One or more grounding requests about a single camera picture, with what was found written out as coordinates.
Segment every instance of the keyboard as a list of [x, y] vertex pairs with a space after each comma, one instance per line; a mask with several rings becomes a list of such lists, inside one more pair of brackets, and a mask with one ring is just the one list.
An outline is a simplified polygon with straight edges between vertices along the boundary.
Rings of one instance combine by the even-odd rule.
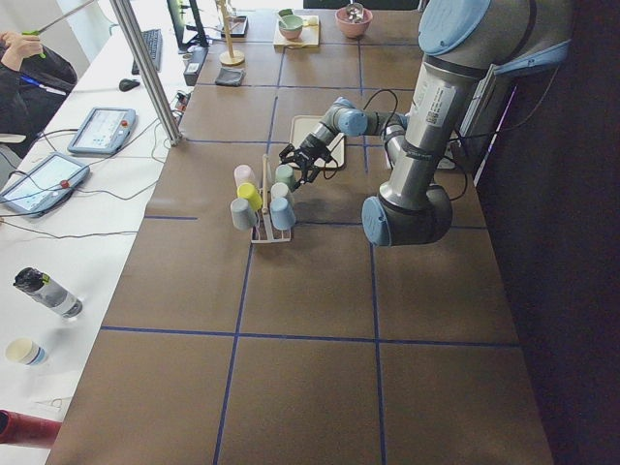
[[[151, 55], [151, 59], [153, 60], [153, 65], [155, 65], [155, 69], [159, 71], [162, 64], [162, 46], [164, 39], [162, 37], [161, 29], [149, 29], [148, 31], [142, 31], [142, 38], [144, 39], [144, 43], [146, 44], [146, 49], [148, 53]], [[134, 65], [132, 66], [132, 75], [139, 75], [140, 70], [138, 69], [138, 63], [134, 60]]]

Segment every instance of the black wall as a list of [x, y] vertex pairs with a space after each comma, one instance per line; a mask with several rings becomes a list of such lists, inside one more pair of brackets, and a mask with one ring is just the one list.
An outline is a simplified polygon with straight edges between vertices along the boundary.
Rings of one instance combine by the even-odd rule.
[[[620, 1], [578, 2], [478, 186], [557, 464], [620, 464]], [[551, 73], [522, 78], [504, 127]]]

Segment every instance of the blue joint cap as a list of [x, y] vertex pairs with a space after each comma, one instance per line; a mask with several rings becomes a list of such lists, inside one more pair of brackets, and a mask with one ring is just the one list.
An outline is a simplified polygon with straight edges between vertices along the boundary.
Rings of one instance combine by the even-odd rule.
[[409, 116], [405, 116], [402, 113], [396, 113], [396, 116], [400, 119], [400, 125], [403, 129], [407, 129], [407, 126], [409, 126]]
[[361, 223], [368, 240], [374, 245], [391, 245], [388, 217], [377, 197], [369, 197], [361, 208]]
[[419, 22], [419, 47], [441, 55], [458, 47], [481, 23], [491, 0], [433, 0]]
[[338, 130], [347, 136], [361, 136], [368, 127], [368, 118], [359, 109], [345, 109], [338, 117]]

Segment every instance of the computer mouse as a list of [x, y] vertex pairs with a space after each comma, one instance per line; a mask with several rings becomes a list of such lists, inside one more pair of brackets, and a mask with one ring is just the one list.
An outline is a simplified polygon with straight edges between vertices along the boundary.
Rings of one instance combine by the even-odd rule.
[[132, 90], [134, 87], [138, 87], [140, 82], [135, 79], [121, 79], [118, 83], [118, 88], [122, 92], [127, 92], [128, 90]]

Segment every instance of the paper cup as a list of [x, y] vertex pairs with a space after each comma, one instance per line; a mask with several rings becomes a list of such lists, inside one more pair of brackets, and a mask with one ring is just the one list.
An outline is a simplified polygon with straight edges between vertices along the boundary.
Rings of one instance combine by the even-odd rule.
[[295, 225], [295, 213], [284, 197], [271, 201], [269, 211], [271, 211], [271, 223], [276, 230], [286, 231]]
[[293, 194], [291, 194], [291, 190], [289, 186], [287, 186], [284, 182], [276, 182], [271, 186], [271, 200], [279, 199], [284, 197], [291, 206], [295, 205], [295, 200], [293, 199]]
[[249, 182], [256, 186], [256, 175], [248, 165], [239, 165], [234, 169], [234, 184], [238, 188], [244, 182]]
[[275, 182], [284, 182], [291, 191], [295, 186], [295, 174], [290, 165], [280, 165], [275, 169]]
[[246, 199], [254, 211], [258, 211], [263, 206], [263, 199], [259, 190], [254, 184], [244, 182], [236, 189], [236, 196], [240, 199]]
[[184, 53], [181, 56], [181, 59], [183, 60], [183, 65], [185, 65], [185, 68], [187, 68], [187, 65], [190, 64], [190, 61], [192, 61], [192, 54], [191, 53]]
[[256, 212], [247, 199], [234, 199], [231, 202], [232, 224], [240, 231], [247, 231], [258, 222]]
[[9, 344], [5, 356], [10, 361], [24, 365], [38, 365], [47, 358], [46, 351], [27, 337], [20, 337]]

